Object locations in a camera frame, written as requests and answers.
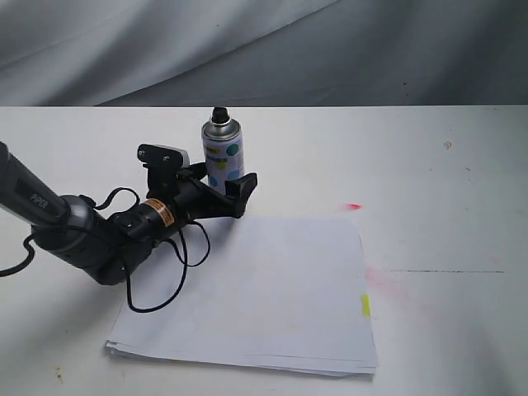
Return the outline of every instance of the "table surface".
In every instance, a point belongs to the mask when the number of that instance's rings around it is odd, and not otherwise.
[[[38,251],[0,280],[1,395],[528,394],[528,106],[231,112],[246,169],[259,176],[248,213],[347,216],[359,226],[377,374],[110,358],[103,345],[125,287],[99,286]],[[141,143],[201,161],[209,114],[0,108],[0,140],[59,194],[102,201],[116,186],[146,193]],[[350,203],[363,208],[346,211]],[[25,256],[29,230],[7,212],[0,225],[5,268]]]

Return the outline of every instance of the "aerosol can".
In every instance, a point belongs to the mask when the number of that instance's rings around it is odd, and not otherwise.
[[[242,130],[225,107],[215,107],[201,131],[209,185],[225,195],[225,182],[244,176]]]

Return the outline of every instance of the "orange label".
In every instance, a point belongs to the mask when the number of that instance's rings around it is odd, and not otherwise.
[[[150,198],[149,200],[146,200],[144,204],[150,206],[152,209],[156,210],[159,214],[159,217],[162,218],[163,223],[165,224],[165,227],[168,227],[169,225],[173,225],[176,219],[174,219],[174,216],[172,215],[172,212],[168,207],[161,202],[160,200],[155,200],[154,198]]]

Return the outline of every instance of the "paper sheet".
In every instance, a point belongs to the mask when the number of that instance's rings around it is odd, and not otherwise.
[[[341,375],[373,373],[375,347],[361,241],[346,219],[204,222],[212,252],[157,313],[124,306],[108,338],[117,356],[204,361]],[[186,232],[191,261],[205,250]],[[160,247],[133,277],[134,302],[159,304],[182,271]]]

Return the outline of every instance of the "pink paint spot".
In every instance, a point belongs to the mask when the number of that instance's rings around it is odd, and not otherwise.
[[[358,205],[358,204],[346,204],[345,205],[345,210],[353,211],[353,210],[359,210],[359,209],[363,209],[363,205]]]

